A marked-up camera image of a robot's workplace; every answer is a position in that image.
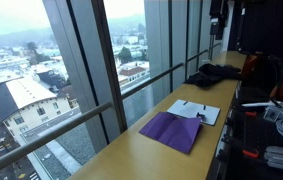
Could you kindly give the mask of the purple paper folder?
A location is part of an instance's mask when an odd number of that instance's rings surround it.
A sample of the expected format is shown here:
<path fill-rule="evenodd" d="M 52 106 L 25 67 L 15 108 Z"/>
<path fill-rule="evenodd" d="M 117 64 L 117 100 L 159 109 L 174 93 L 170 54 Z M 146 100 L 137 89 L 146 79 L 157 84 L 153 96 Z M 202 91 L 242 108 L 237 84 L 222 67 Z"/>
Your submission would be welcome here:
<path fill-rule="evenodd" d="M 200 118 L 180 118 L 170 113 L 159 112 L 139 133 L 188 154 L 200 130 L 200 122 Z"/>

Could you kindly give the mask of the white board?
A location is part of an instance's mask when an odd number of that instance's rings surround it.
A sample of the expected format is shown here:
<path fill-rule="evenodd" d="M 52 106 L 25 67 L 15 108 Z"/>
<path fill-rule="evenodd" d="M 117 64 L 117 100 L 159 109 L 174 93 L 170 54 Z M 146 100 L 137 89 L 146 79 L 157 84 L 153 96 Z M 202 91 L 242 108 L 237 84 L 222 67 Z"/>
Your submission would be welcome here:
<path fill-rule="evenodd" d="M 213 126 L 216 123 L 220 109 L 205 104 L 178 99 L 168 108 L 167 112 L 185 118 L 195 118 L 197 113 L 204 114 L 206 121 L 202 121 L 200 118 L 201 122 Z"/>

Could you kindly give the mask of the black staple remover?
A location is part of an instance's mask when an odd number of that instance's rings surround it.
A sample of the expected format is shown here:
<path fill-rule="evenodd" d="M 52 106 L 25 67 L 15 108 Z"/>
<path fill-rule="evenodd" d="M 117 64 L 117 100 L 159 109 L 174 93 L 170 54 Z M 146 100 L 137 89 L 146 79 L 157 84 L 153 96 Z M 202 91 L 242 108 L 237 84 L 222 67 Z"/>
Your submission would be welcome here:
<path fill-rule="evenodd" d="M 201 118 L 202 121 L 206 121 L 206 117 L 205 117 L 204 114 L 197 113 L 197 114 L 196 114 L 196 117 L 197 117 L 197 118 Z"/>

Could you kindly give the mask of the black cloth bundle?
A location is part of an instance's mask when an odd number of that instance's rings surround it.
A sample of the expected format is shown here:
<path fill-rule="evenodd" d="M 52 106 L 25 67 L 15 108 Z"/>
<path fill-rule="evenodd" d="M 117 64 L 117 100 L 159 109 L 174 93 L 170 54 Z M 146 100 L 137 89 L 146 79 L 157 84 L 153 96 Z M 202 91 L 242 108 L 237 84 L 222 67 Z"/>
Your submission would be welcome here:
<path fill-rule="evenodd" d="M 224 79 L 241 79 L 241 69 L 231 65 L 204 64 L 194 75 L 190 75 L 185 84 L 196 85 L 201 88 L 217 84 Z"/>

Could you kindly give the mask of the black orange clamp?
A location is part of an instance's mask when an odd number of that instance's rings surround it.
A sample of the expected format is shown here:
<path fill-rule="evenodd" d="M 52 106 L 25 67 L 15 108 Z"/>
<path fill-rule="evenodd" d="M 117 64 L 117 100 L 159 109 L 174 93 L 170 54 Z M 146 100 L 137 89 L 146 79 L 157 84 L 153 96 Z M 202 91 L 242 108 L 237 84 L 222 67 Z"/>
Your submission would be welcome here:
<path fill-rule="evenodd" d="M 240 141 L 240 140 L 238 140 L 238 139 L 236 139 L 232 136 L 224 135 L 222 137 L 221 141 L 239 148 L 245 156 L 255 158 L 255 159 L 257 159 L 259 157 L 259 151 L 257 149 L 246 145 L 242 141 Z"/>
<path fill-rule="evenodd" d="M 226 120 L 226 125 L 233 127 L 237 124 L 245 123 L 247 119 L 255 119 L 256 117 L 256 111 L 242 111 L 233 109 L 231 115 Z"/>

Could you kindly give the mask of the metal window handrail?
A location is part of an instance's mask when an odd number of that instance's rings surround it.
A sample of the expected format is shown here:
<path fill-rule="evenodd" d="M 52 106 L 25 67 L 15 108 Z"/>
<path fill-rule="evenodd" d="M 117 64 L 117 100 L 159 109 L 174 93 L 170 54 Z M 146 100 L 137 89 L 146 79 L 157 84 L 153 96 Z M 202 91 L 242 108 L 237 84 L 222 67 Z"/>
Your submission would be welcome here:
<path fill-rule="evenodd" d="M 187 59 L 184 63 L 179 63 L 179 64 L 169 68 L 168 70 L 160 73 L 159 75 L 157 75 L 153 78 L 150 78 L 149 80 L 147 80 L 145 82 L 142 82 L 140 85 L 137 85 L 136 87 L 132 88 L 131 90 L 121 94 L 120 99 L 121 100 L 126 99 L 127 97 L 135 94 L 136 92 L 140 91 L 141 89 L 145 88 L 146 86 L 148 86 L 148 85 L 156 82 L 157 80 L 163 78 L 164 76 L 166 76 L 168 74 L 172 74 L 176 69 L 187 65 L 189 62 L 198 58 L 202 54 L 210 52 L 214 48 L 215 48 L 215 45 L 213 45 L 212 47 L 210 47 L 208 49 L 201 51 L 200 53 L 198 53 L 194 56 L 192 56 L 191 58 Z M 0 157 L 0 170 L 6 168 L 10 164 L 12 164 L 12 163 L 14 163 L 18 160 L 20 160 L 24 156 L 32 153 L 33 151 L 35 151 L 38 148 L 46 145 L 50 141 L 58 138 L 59 136 L 67 133 L 68 131 L 74 129 L 75 127 L 79 126 L 80 124 L 89 121 L 91 118 L 101 114 L 103 111 L 111 108 L 112 106 L 113 106 L 113 104 L 111 102 L 103 103 L 103 104 L 87 111 L 86 113 L 83 113 L 79 117 L 75 117 L 74 119 L 71 119 L 69 122 L 66 122 L 63 125 L 60 125 L 55 130 L 48 132 L 46 135 L 43 135 L 42 137 L 35 139 L 34 141 L 26 144 L 25 146 L 21 146 L 21 147 L 15 149 L 15 150 L 12 150 L 11 152 L 8 152 L 7 154 Z"/>

